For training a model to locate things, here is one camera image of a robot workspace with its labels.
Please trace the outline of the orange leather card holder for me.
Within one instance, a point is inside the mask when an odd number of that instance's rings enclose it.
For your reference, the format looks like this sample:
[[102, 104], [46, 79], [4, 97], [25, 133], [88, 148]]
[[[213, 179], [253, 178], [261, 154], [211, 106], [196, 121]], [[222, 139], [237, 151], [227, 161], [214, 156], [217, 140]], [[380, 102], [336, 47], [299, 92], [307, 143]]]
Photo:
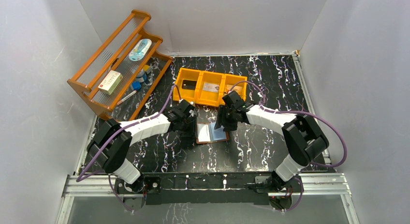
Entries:
[[229, 140], [228, 132], [224, 131], [223, 126], [216, 127], [216, 122], [197, 123], [196, 126], [196, 143], [210, 144], [224, 142]]

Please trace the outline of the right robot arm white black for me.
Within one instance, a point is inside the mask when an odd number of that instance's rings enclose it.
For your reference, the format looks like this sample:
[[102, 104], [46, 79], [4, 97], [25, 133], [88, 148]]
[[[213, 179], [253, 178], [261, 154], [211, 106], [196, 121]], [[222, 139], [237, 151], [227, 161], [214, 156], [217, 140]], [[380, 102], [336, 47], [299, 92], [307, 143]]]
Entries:
[[223, 96], [218, 108], [215, 129], [236, 131], [238, 123], [258, 125], [284, 137], [288, 155], [264, 182], [250, 188], [272, 188], [285, 192], [292, 179], [329, 147], [329, 142], [318, 123], [307, 112], [279, 112], [263, 105], [245, 102], [236, 91]]

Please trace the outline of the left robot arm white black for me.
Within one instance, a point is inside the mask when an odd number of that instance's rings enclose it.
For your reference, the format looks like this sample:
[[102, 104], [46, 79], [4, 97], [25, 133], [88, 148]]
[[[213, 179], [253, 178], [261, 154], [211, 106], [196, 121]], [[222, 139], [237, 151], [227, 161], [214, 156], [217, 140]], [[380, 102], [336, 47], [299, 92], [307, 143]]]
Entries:
[[144, 175], [126, 156], [131, 145], [138, 141], [168, 132], [194, 134], [196, 110], [192, 103], [181, 100], [177, 106], [133, 121], [104, 122], [87, 147], [88, 154], [107, 174], [123, 180], [132, 193], [143, 190]]

